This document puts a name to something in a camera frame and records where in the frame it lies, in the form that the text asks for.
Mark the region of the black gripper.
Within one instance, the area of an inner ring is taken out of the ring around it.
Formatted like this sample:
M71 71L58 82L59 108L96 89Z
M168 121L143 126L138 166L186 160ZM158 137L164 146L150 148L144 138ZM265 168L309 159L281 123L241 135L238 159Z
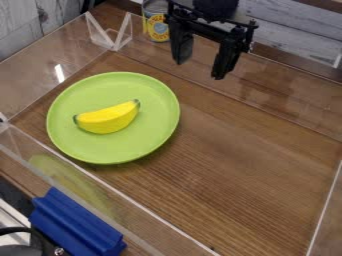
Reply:
M211 71L211 76L222 80L234 70L241 51L250 51L258 22L239 10L239 0L167 0L167 4L172 59L182 65L192 55L190 30L210 40L225 37Z

